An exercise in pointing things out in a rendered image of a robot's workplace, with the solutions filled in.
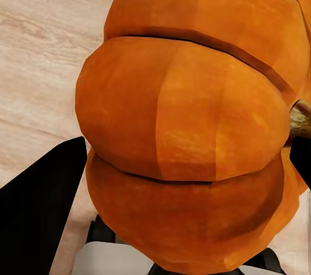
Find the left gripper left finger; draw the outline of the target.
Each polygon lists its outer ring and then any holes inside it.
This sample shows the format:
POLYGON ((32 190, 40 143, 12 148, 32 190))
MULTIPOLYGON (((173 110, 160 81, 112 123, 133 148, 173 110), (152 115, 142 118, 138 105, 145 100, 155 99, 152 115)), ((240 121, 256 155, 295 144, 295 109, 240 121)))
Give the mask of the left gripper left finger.
POLYGON ((73 138, 0 189, 0 275, 49 275, 86 163, 73 138))

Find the pumpkin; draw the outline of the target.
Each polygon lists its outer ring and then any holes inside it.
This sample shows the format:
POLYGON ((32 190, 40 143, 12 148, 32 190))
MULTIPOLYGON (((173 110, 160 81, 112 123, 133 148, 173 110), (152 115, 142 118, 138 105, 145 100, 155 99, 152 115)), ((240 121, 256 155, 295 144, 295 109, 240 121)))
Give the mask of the pumpkin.
POLYGON ((309 188, 311 0, 113 0, 75 112, 102 221, 167 271, 233 271, 309 188))

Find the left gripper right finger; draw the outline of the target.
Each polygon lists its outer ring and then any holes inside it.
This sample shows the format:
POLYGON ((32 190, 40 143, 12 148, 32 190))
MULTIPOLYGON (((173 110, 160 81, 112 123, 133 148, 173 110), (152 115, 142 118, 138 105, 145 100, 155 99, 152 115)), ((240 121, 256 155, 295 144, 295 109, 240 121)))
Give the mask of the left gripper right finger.
POLYGON ((311 139, 301 136, 294 138, 290 161, 311 190, 311 139))

